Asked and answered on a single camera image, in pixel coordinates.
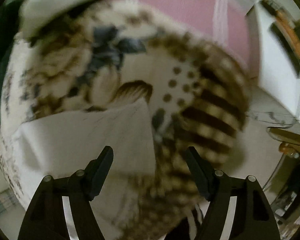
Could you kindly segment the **white small cloth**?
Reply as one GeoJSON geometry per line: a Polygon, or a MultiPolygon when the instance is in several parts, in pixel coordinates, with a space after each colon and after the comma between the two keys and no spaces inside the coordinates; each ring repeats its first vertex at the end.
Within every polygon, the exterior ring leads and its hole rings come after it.
{"type": "Polygon", "coordinates": [[[84,169],[105,146],[114,161],[91,207],[106,239],[121,236],[138,209],[130,178],[153,176],[155,154],[144,99],[102,112],[68,111],[27,122],[12,135],[19,202],[28,207],[46,175],[63,178],[84,169]]]}

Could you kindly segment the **brown striped patterned cloth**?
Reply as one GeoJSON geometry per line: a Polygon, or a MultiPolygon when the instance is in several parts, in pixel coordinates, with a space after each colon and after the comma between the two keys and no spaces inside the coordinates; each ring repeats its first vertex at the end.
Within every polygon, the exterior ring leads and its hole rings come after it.
{"type": "Polygon", "coordinates": [[[202,200],[185,161],[188,147],[213,167],[229,157],[249,108],[247,78],[222,47],[189,34],[146,42],[142,64],[152,72],[149,100],[155,174],[132,177],[138,208],[122,239],[159,239],[202,200]]]}

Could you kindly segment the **floral white fleece blanket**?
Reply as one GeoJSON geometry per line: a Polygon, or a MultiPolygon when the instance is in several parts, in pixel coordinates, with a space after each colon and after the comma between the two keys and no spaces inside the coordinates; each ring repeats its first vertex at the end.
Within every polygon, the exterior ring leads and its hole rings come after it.
{"type": "Polygon", "coordinates": [[[28,41],[20,31],[15,35],[0,101],[0,166],[17,200],[12,135],[20,125],[68,111],[102,112],[139,99],[146,101],[151,120],[146,96],[153,92],[154,75],[142,64],[146,42],[182,35],[164,31],[137,37],[127,33],[132,29],[111,2],[103,1],[64,14],[28,41]]]}

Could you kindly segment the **pink bed sheet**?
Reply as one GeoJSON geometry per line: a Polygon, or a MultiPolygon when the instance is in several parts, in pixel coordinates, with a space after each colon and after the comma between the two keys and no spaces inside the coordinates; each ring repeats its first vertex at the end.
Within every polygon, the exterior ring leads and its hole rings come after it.
{"type": "Polygon", "coordinates": [[[252,77],[248,20],[235,0],[108,0],[114,11],[132,26],[137,37],[164,31],[195,38],[221,47],[252,77]]]}

